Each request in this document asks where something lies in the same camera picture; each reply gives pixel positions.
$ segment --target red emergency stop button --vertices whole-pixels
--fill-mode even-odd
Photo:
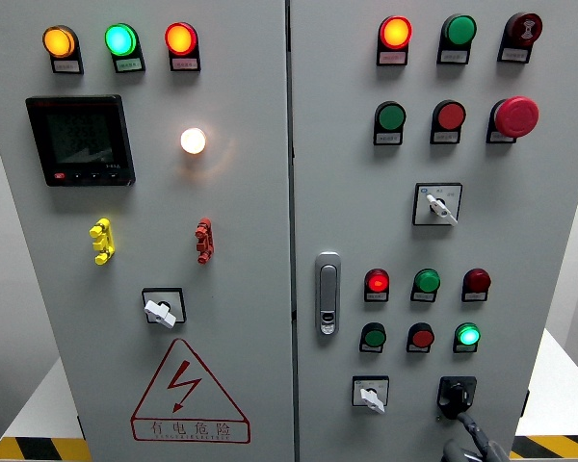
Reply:
[[[541,18],[535,13],[518,13],[505,26],[505,33],[516,46],[531,46],[541,35]]]
[[[434,333],[431,326],[425,322],[418,322],[408,330],[407,353],[428,353],[434,342]]]
[[[491,283],[485,269],[472,269],[462,280],[462,301],[486,301]]]
[[[526,96],[513,96],[498,103],[494,124],[504,136],[520,138],[536,128],[539,120],[538,104]]]

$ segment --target white glowing light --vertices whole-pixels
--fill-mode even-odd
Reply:
[[[205,134],[198,128],[189,128],[182,134],[180,144],[189,154],[198,154],[205,147]]]

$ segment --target green indicator light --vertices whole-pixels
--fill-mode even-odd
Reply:
[[[105,32],[105,44],[116,56],[127,56],[135,51],[137,37],[135,31],[126,24],[114,24]]]
[[[396,130],[405,123],[405,111],[397,105],[386,106],[379,113],[379,123],[385,130]]]
[[[421,292],[430,294],[439,288],[441,278],[434,269],[422,269],[415,275],[415,285]]]
[[[475,37],[477,29],[471,16],[456,16],[447,25],[445,35],[455,45],[465,45]]]
[[[369,347],[380,347],[385,343],[385,334],[380,330],[371,330],[364,337],[364,341]]]
[[[475,345],[480,340],[480,329],[471,322],[461,324],[458,329],[456,329],[456,338],[459,339],[460,343],[468,347]]]

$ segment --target yellow black hazard stripe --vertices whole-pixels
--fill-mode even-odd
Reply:
[[[578,435],[516,436],[511,459],[578,459]]]
[[[24,438],[5,436],[0,440],[0,461],[67,460],[90,462],[86,440],[81,438]]]

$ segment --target lightning bolt symbol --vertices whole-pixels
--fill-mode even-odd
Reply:
[[[179,369],[177,370],[177,372],[175,373],[175,375],[173,376],[173,379],[171,380],[170,385],[167,387],[168,390],[172,389],[172,388],[179,388],[179,387],[185,387],[186,385],[191,385],[191,388],[189,389],[188,392],[186,392],[186,395],[184,396],[184,398],[180,401],[177,402],[174,406],[173,406],[173,414],[175,414],[177,411],[179,411],[180,409],[182,409],[184,406],[182,405],[182,403],[184,402],[184,400],[186,398],[189,397],[189,394],[193,392],[193,390],[195,389],[195,387],[199,384],[199,382],[201,381],[200,378],[197,378],[195,380],[189,380],[188,382],[181,382],[181,383],[177,383],[177,381],[180,379],[180,377],[182,376],[182,374],[189,368],[189,366],[191,365],[191,363],[189,363],[188,361],[182,361],[182,365],[179,367]]]

